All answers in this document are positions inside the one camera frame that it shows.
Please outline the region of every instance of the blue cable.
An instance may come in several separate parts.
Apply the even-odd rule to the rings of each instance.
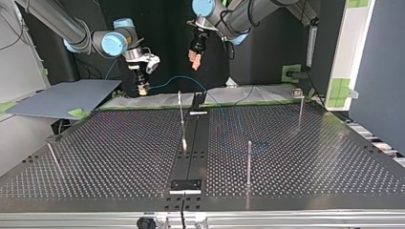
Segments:
[[[204,90],[204,92],[205,92],[206,94],[208,94],[208,95],[215,101],[215,103],[220,107],[221,113],[224,115],[223,107],[222,107],[221,104],[217,101],[217,99],[215,99],[214,96],[212,96],[212,95],[208,92],[208,90],[203,86],[202,83],[200,83],[197,79],[194,79],[194,78],[192,78],[192,77],[182,76],[182,75],[174,76],[174,77],[170,78],[169,81],[167,81],[165,84],[161,84],[161,85],[158,85],[158,86],[153,86],[153,87],[151,87],[151,90],[153,90],[153,89],[159,89],[159,88],[164,88],[164,87],[166,87],[167,85],[169,85],[173,80],[175,80],[175,79],[177,79],[177,78],[188,79],[188,80],[191,80],[191,81],[195,82],[196,84],[198,84],[198,85]]]

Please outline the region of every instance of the gray panel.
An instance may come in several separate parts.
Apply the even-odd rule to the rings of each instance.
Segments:
[[[8,114],[79,120],[68,114],[73,109],[90,112],[118,85],[118,80],[80,80],[60,83],[7,110]]]
[[[405,152],[403,9],[402,0],[375,2],[355,85],[359,97],[350,109],[352,119],[399,152]]]
[[[55,144],[60,168],[44,149],[0,179],[0,212],[162,211],[181,138],[178,120],[173,110],[96,113]]]
[[[299,110],[299,105],[224,108],[225,115],[211,110],[202,210],[403,207],[403,168],[370,151],[370,143],[333,114],[307,105],[300,121]]]

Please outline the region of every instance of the metal bracket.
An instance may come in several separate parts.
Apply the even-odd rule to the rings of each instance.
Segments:
[[[351,91],[349,92],[349,97],[353,98],[353,99],[357,99],[358,98],[358,92],[351,89]]]
[[[202,181],[200,179],[173,180],[169,193],[170,195],[200,195]]]

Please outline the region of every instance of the metal plate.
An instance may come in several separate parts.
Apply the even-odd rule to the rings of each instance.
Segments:
[[[103,202],[114,205],[98,211],[163,210],[180,139],[179,111],[96,113],[53,146],[60,168],[44,149],[0,179],[0,211],[12,210],[10,201],[63,211],[58,205],[90,205],[73,205],[78,212]]]
[[[404,169],[332,114],[310,105],[301,119],[299,112],[299,105],[210,111],[202,210],[405,206]]]

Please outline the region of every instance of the vertical metal post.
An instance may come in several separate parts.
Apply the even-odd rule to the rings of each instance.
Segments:
[[[252,142],[247,142],[247,192],[250,193],[250,173],[251,173],[251,158],[252,158]]]
[[[60,167],[59,160],[57,159],[56,154],[54,153],[54,150],[53,150],[52,144],[51,144],[50,142],[48,142],[48,143],[47,143],[47,146],[48,146],[48,148],[50,149],[50,152],[51,152],[52,158],[53,158],[54,163],[56,164],[56,166],[57,166],[57,168],[58,168],[58,170],[59,170],[59,172],[60,172],[60,175],[62,175],[62,176],[63,176],[63,173],[62,173],[62,168]]]
[[[180,105],[180,115],[181,115],[181,129],[182,129],[182,148],[184,151],[187,150],[187,141],[185,140],[185,126],[184,126],[184,114],[182,112],[182,100],[181,100],[181,92],[178,93],[179,105]]]
[[[302,96],[301,97],[301,107],[300,107],[300,120],[301,120],[301,117],[303,116],[304,100],[305,100],[305,97]]]

